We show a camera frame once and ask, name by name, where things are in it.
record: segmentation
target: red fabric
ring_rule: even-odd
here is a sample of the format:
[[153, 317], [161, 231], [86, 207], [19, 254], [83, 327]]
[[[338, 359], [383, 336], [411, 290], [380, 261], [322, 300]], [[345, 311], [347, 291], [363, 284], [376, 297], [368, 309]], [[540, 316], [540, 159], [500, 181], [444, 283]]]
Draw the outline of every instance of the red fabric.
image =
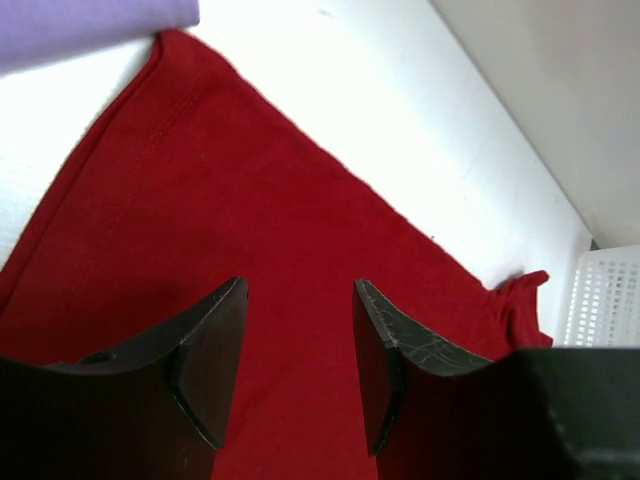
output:
[[215, 478], [375, 478], [354, 279], [497, 359], [549, 344], [535, 317], [545, 275], [485, 290], [218, 54], [165, 32], [67, 160], [2, 271], [0, 351], [75, 361], [244, 276], [248, 327]]

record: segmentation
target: purple cloth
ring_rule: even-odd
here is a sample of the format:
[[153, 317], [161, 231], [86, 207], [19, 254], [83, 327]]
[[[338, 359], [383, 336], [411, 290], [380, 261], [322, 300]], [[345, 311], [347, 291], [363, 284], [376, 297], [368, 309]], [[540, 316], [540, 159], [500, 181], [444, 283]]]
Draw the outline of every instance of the purple cloth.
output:
[[0, 0], [0, 69], [198, 21], [198, 0]]

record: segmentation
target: folded purple towel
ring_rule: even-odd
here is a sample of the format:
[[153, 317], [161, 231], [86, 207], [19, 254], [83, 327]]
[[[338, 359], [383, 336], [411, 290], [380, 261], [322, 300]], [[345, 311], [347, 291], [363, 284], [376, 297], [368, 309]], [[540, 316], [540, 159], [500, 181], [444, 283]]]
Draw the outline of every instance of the folded purple towel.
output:
[[0, 1], [0, 69], [198, 21], [198, 0]]

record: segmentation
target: white basket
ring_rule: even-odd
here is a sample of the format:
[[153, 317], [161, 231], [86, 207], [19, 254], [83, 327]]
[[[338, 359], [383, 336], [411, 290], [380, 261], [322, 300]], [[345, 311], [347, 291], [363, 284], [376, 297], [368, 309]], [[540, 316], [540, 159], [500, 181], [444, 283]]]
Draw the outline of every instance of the white basket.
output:
[[640, 245], [586, 253], [576, 271], [565, 345], [640, 345]]

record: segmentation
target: laundry basket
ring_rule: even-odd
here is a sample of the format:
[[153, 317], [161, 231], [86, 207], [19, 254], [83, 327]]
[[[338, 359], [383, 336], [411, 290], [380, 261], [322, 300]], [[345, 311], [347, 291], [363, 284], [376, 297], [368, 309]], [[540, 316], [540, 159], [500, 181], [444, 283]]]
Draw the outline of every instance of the laundry basket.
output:
[[579, 262], [564, 345], [640, 345], [640, 245], [594, 250]]

